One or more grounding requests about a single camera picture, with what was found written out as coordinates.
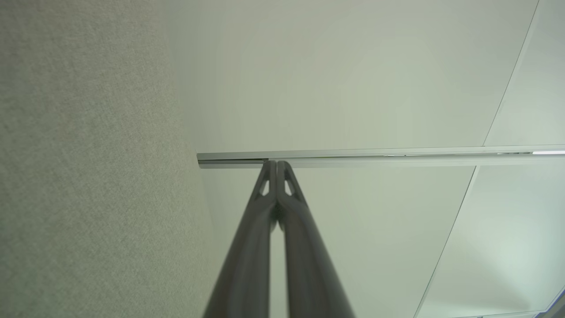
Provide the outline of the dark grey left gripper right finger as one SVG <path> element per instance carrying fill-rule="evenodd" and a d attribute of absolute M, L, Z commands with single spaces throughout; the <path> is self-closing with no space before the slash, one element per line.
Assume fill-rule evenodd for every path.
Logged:
<path fill-rule="evenodd" d="M 279 224 L 285 237 L 288 310 L 291 318 L 353 318 L 290 163 L 277 163 Z"/>

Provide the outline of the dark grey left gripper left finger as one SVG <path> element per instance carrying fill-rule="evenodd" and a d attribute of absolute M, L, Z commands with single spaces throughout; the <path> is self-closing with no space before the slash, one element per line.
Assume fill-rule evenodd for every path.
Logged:
<path fill-rule="evenodd" d="M 205 318 L 266 318 L 270 313 L 270 235 L 276 223 L 276 163 L 263 163 L 210 296 Z"/>

